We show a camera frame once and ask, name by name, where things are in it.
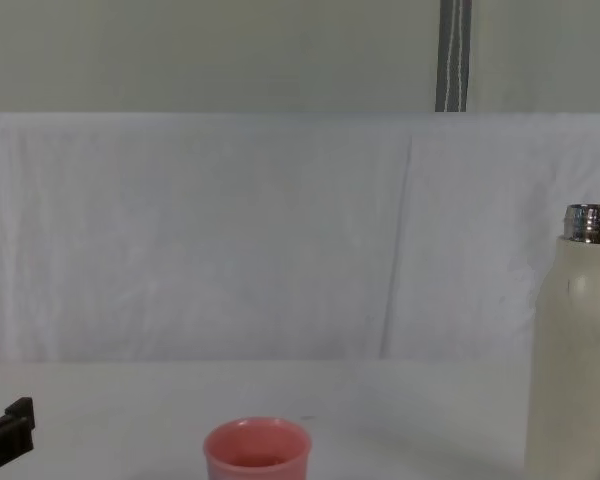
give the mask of wrinkled fabric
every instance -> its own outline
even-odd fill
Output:
[[[469,117],[414,135],[389,354],[526,356],[571,203],[600,203],[600,116]]]
[[[376,356],[388,119],[0,118],[0,360]]]
[[[0,115],[0,361],[526,357],[600,116]]]

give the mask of tabletop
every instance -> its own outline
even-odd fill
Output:
[[[520,478],[521,363],[195,362],[0,365],[35,449],[0,479],[203,480],[217,424],[283,416],[313,438],[309,480]]]

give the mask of cream water bottle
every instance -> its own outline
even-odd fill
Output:
[[[536,302],[531,480],[600,480],[600,205],[571,205]]]

